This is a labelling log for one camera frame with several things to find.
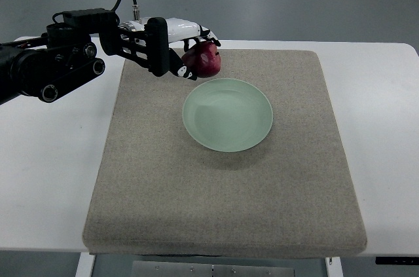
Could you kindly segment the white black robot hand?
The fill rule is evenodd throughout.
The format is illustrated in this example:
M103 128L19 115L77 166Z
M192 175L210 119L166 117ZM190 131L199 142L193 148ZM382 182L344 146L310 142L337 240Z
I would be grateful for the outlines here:
M195 44L211 41L221 46L215 34L195 22L178 18L140 18L120 25L124 32L122 49L126 58L161 77L167 72L196 80L181 57Z

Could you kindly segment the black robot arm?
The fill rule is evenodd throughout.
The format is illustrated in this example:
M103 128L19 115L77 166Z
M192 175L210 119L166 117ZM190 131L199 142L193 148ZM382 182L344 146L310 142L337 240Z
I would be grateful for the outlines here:
M151 18L144 31L120 26L114 10L61 12L40 37L1 44L1 103L19 95L54 102L105 71L91 36L97 33L108 56L120 56L156 77L178 74L182 59L169 47L165 19Z

